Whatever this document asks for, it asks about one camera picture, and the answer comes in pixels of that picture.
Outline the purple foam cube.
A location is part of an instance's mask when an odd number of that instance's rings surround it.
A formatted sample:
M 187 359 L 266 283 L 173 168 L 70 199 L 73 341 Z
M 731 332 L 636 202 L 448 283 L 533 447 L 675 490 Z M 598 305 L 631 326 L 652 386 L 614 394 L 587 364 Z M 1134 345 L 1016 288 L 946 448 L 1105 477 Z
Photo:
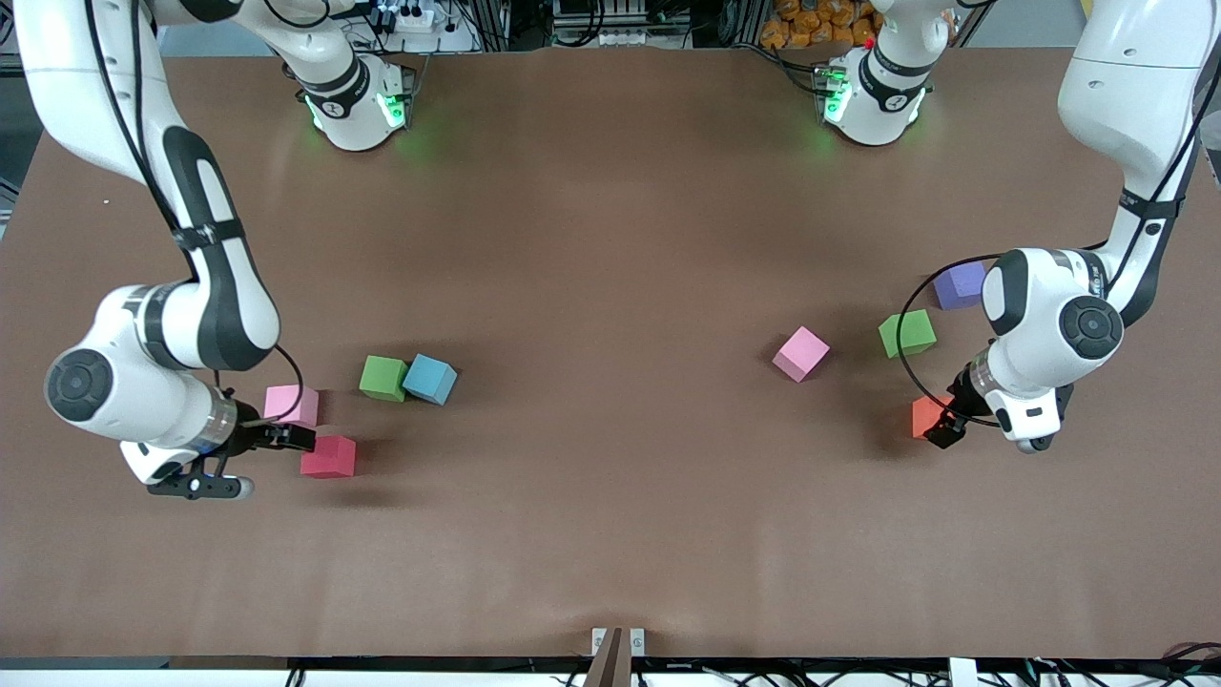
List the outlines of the purple foam cube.
M 933 281 L 935 300 L 941 310 L 977 308 L 982 301 L 985 264 L 980 260 L 956 264 Z

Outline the red foam cube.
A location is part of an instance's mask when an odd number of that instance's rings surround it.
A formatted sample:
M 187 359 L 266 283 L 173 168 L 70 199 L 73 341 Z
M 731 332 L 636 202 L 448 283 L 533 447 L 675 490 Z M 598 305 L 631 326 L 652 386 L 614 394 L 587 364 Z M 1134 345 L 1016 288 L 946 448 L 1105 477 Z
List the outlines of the red foam cube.
M 314 480 L 352 478 L 357 469 L 357 443 L 347 436 L 317 436 L 310 451 L 303 451 L 300 475 Z

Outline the green foam cube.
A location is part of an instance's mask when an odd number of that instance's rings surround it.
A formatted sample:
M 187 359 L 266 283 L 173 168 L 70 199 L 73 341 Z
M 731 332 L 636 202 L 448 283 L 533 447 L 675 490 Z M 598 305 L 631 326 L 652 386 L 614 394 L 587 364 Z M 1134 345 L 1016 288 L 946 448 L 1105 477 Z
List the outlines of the green foam cube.
M 938 342 L 932 318 L 926 309 L 894 314 L 878 326 L 886 358 L 919 355 Z
M 404 401 L 403 379 L 407 373 L 408 364 L 400 358 L 370 355 L 363 361 L 359 390 L 380 401 Z

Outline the blue foam cube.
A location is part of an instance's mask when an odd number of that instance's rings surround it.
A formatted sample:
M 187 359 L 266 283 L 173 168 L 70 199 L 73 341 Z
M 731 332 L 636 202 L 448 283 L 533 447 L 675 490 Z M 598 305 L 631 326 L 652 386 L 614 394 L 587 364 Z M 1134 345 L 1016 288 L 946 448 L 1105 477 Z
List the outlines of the blue foam cube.
M 405 394 L 443 406 L 458 378 L 457 370 L 444 361 L 426 355 L 416 355 L 407 366 L 400 382 Z

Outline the pink foam cube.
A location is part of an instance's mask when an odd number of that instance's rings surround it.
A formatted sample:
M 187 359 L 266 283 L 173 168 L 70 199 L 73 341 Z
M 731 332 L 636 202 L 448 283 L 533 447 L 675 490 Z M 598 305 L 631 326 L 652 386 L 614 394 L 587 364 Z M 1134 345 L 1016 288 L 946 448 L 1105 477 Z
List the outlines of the pink foam cube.
M 281 423 L 317 427 L 320 395 L 308 386 L 269 386 L 263 394 L 263 417 Z
M 802 383 L 821 361 L 829 355 L 830 347 L 816 332 L 800 326 L 785 343 L 777 349 L 772 364 L 789 379 Z

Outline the orange foam cube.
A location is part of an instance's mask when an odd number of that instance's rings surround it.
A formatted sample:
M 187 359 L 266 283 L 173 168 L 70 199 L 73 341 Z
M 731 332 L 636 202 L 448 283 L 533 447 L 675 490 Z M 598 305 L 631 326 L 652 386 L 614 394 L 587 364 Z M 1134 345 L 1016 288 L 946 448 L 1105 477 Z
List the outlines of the orange foam cube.
M 929 431 L 934 431 L 937 427 L 945 425 L 943 421 L 943 414 L 945 412 L 945 406 L 952 401 L 952 397 L 938 395 L 935 399 L 932 397 L 921 395 L 919 399 L 911 401 L 911 433 L 912 438 L 919 441 L 928 441 Z

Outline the white power strip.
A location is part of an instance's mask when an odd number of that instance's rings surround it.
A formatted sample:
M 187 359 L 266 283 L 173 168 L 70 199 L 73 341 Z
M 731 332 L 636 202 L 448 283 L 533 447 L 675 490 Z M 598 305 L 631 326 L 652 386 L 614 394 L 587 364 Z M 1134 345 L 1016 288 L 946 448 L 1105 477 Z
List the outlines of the white power strip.
M 437 26 L 433 9 L 422 0 L 372 0 L 370 20 L 381 33 L 432 33 Z

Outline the bag of orange items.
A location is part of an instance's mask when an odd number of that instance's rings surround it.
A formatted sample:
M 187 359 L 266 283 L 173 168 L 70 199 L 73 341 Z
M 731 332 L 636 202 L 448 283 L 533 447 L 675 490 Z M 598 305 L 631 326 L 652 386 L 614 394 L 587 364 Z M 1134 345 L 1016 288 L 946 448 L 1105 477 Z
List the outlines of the bag of orange items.
M 885 21 L 871 0 L 770 0 L 769 10 L 758 35 L 766 51 L 824 43 L 871 48 Z

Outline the small metal edge bracket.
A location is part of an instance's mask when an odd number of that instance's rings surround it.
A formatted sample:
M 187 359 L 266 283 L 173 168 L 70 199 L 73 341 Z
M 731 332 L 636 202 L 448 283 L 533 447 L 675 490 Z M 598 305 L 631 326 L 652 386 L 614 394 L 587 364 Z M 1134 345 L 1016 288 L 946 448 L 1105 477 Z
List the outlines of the small metal edge bracket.
M 597 653 L 597 650 L 603 644 L 604 639 L 610 638 L 613 631 L 606 627 L 596 627 L 591 630 L 591 650 L 590 656 Z M 630 653 L 632 656 L 646 656 L 647 655 L 647 635 L 645 628 L 621 628 L 621 642 L 630 647 Z

